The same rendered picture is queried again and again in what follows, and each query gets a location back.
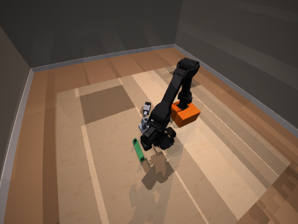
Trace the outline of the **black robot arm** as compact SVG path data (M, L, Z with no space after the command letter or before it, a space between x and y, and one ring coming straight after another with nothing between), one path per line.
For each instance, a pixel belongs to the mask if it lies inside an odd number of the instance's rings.
M151 146L155 140L159 143L162 150L174 145L174 138L167 137L167 134L157 138L159 134L163 134L170 122L171 106L182 86L182 90L178 94L180 102L177 107L183 111L188 108L188 104L192 102L192 93L190 92L192 78L199 70L199 61L189 58L181 59L177 62L173 78L164 94L162 101L152 110L146 124L149 128L140 137L140 140L146 145ZM151 121L151 120L154 121Z

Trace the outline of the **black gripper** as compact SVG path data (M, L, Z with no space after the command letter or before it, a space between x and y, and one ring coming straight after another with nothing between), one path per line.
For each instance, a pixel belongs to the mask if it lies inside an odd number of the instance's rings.
M166 132L164 132L163 134L159 134L159 136L157 137L157 138L160 138L160 137L162 137L162 136L164 136L164 135L166 135L167 134L167 137L173 137L173 138L175 138L176 137L176 132L174 131L174 129L172 128L172 127L168 127L168 128L166 128L165 129L165 131ZM149 151L149 150L151 150L152 149L152 145L149 147L149 146L146 146L141 140L140 140L140 143L141 143L141 145L142 145L142 147L143 147L143 149L145 150L145 151ZM156 140L155 140L155 142L153 143L153 145L154 145L154 147L159 147L159 143L158 142L156 142Z

